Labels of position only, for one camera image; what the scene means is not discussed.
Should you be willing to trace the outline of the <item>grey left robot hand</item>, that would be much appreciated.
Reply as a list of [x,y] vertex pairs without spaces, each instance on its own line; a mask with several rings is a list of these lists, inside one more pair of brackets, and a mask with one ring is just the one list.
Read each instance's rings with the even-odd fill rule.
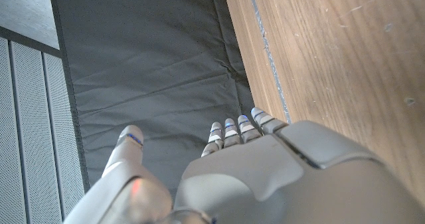
[[142,164],[126,126],[67,223],[423,223],[424,208],[362,145],[311,121],[253,108],[215,122],[175,195]]

